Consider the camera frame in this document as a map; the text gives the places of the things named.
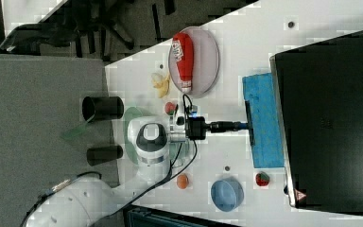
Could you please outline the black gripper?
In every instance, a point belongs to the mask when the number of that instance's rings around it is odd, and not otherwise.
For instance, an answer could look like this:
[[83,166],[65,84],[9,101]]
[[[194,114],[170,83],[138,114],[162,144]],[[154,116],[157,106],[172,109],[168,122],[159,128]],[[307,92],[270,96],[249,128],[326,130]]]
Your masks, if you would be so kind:
[[206,133],[223,133],[227,131],[241,131],[241,122],[216,121],[206,123],[203,116],[189,117],[185,121],[185,134],[190,140],[205,140]]

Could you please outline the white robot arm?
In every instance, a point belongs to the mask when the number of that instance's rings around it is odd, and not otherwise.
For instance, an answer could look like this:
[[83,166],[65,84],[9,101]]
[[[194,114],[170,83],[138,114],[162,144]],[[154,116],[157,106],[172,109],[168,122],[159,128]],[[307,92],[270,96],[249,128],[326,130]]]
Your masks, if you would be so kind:
[[167,183],[177,157],[171,154],[174,144],[204,140],[207,133],[242,131],[242,122],[207,123],[202,116],[142,116],[125,127],[125,148],[134,152],[133,176],[119,173],[120,184],[78,175],[49,189],[24,218],[22,227],[92,227],[141,198],[146,192]]

